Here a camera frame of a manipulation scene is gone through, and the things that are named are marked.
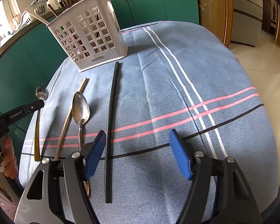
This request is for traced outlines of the person's left hand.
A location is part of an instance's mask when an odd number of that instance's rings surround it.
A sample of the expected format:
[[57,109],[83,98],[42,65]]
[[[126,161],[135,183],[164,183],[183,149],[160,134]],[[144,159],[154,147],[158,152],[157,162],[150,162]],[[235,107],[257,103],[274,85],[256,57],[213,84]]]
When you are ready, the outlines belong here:
[[[6,149],[5,155],[3,156],[2,164],[5,166],[4,175],[6,177],[15,179],[18,175],[18,166],[16,164],[16,157],[14,155],[13,141],[10,136],[6,136],[4,141],[4,148]],[[0,181],[0,190],[5,191],[4,186]]]

